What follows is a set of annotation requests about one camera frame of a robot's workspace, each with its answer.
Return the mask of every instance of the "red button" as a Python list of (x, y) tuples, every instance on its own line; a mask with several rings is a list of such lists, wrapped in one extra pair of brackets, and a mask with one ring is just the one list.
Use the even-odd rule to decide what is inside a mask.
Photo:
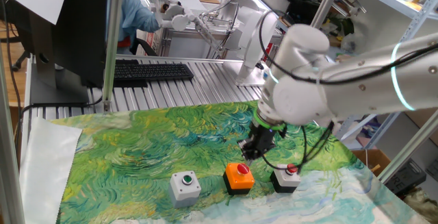
[(289, 171), (289, 173), (296, 173), (298, 171), (296, 166), (292, 163), (287, 165), (287, 170)]
[(241, 175), (245, 175), (245, 174), (249, 173), (249, 168), (246, 164), (241, 163), (237, 166), (237, 172)]

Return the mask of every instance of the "green painted mat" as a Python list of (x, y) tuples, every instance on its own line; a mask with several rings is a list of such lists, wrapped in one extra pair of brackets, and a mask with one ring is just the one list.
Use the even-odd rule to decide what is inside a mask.
[[(237, 141), (248, 135), (257, 102), (92, 114), (53, 121), (83, 128), (60, 207), (60, 223), (425, 223), (384, 187), (334, 136), (302, 169), (294, 194), (274, 192), (263, 160), (245, 197), (227, 194), (222, 174), (242, 162)], [(306, 126), (310, 147), (323, 129)], [(271, 163), (302, 160), (299, 127), (276, 137)], [(195, 171), (196, 205), (174, 209), (172, 173)]]

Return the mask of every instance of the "blue shirt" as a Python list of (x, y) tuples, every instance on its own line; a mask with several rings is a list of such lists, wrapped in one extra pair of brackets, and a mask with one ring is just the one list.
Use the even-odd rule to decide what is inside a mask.
[[(107, 2), (107, 24), (110, 17), (110, 0)], [(154, 13), (144, 7), (140, 0), (123, 0), (118, 42), (127, 36), (134, 40), (137, 29), (145, 32), (155, 32), (159, 29)]]

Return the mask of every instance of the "green led ring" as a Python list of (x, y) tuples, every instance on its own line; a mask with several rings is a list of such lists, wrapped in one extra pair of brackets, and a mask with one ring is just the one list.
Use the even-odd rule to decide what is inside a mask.
[(268, 125), (266, 122), (262, 121), (262, 119), (257, 115), (256, 109), (254, 109), (254, 119), (260, 124), (262, 127), (265, 127), (266, 129), (271, 129), (274, 131), (281, 131), (282, 129), (285, 129), (286, 124), (283, 123), (281, 125), (271, 126)]

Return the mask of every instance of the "keyboard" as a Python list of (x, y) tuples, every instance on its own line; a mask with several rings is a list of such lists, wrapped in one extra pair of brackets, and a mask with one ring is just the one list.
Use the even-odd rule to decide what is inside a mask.
[(136, 60), (116, 62), (115, 82), (192, 79), (193, 73), (185, 64), (138, 64)]

